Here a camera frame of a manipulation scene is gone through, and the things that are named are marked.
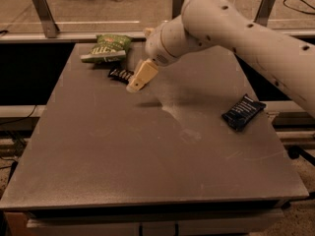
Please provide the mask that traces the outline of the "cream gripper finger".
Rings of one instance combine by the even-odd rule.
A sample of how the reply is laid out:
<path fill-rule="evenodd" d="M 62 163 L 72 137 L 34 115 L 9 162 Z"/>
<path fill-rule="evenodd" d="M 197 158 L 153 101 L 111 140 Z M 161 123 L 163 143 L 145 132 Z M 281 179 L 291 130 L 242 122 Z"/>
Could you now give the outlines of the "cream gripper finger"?
<path fill-rule="evenodd" d="M 134 75 L 130 78 L 126 89 L 129 92 L 137 92 L 151 81 L 158 73 L 158 66 L 151 60 L 140 60 L 136 66 Z"/>

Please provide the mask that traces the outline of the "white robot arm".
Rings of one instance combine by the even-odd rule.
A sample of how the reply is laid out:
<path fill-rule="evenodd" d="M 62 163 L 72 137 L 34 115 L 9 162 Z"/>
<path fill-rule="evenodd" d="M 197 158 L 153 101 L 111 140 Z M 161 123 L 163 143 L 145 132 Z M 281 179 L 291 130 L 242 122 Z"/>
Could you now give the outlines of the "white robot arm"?
<path fill-rule="evenodd" d="M 160 67 L 217 45 L 236 54 L 315 117 L 315 46 L 247 20 L 227 0 L 185 0 L 178 17 L 148 29 L 148 58 L 138 63 L 127 89 L 136 92 Z"/>

